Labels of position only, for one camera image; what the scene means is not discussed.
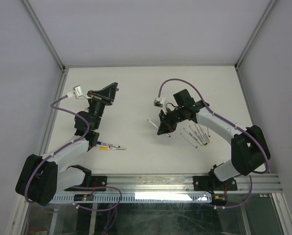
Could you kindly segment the purple pen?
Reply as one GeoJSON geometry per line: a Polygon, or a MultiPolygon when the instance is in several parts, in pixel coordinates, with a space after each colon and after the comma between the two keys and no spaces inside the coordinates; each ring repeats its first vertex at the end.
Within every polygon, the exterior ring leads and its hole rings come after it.
{"type": "Polygon", "coordinates": [[[158,130],[159,130],[159,126],[157,126],[154,122],[152,122],[151,120],[149,120],[149,119],[147,119],[147,121],[151,124],[151,125],[153,125],[155,128],[157,128],[158,130]]]}

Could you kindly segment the red brown capped pen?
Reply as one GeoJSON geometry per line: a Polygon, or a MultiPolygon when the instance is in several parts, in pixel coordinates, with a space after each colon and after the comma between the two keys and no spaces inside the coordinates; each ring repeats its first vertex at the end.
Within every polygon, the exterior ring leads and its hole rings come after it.
{"type": "Polygon", "coordinates": [[[204,137],[204,135],[203,135],[203,133],[199,130],[199,128],[197,127],[197,125],[195,124],[195,128],[197,129],[197,131],[198,131],[198,133],[199,133],[199,135],[200,135],[200,137],[201,137],[201,139],[202,139],[202,141],[204,142],[204,145],[207,145],[208,144],[208,142],[206,141],[206,139],[205,139],[205,137],[204,137]]]}

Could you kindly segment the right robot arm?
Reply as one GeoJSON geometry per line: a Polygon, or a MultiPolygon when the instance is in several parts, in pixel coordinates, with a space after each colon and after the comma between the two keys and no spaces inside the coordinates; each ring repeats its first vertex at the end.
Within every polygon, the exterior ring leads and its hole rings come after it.
{"type": "Polygon", "coordinates": [[[224,118],[211,113],[208,103],[194,101],[188,90],[184,89],[173,95],[177,106],[171,110],[165,107],[165,99],[155,98],[154,106],[160,107],[160,125],[158,135],[172,133],[177,124],[185,120],[201,124],[231,145],[231,158],[215,166],[209,172],[209,186],[220,189],[226,180],[237,175],[247,176],[270,159],[270,152],[260,127],[239,127],[224,118]]]}

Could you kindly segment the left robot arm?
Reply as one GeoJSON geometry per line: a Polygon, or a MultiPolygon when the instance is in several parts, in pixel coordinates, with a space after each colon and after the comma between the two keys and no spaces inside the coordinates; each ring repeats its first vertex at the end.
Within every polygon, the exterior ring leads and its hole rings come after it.
{"type": "Polygon", "coordinates": [[[15,191],[28,203],[47,205],[58,192],[77,188],[87,190],[92,184],[91,170],[70,163],[80,155],[96,146],[97,132],[105,107],[111,106],[118,91],[118,83],[113,82],[100,90],[83,93],[80,86],[51,104],[51,108],[74,116],[74,135],[61,147],[41,156],[31,154],[27,157],[15,191]],[[88,108],[78,113],[58,107],[64,99],[85,99],[88,108]]]}

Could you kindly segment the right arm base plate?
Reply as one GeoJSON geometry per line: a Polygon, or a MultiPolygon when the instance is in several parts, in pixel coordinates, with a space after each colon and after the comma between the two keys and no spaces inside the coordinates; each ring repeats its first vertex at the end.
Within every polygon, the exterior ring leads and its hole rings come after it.
{"type": "Polygon", "coordinates": [[[209,193],[215,191],[237,191],[237,183],[234,178],[226,181],[220,181],[217,177],[202,175],[193,176],[194,191],[206,191],[209,193]]]}

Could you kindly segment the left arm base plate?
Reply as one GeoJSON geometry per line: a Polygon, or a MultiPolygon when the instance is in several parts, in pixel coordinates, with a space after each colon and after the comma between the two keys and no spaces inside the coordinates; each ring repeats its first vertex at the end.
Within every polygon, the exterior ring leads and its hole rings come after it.
{"type": "Polygon", "coordinates": [[[107,186],[107,179],[108,177],[106,175],[91,175],[82,184],[67,188],[65,191],[93,191],[96,187],[107,186]]]}

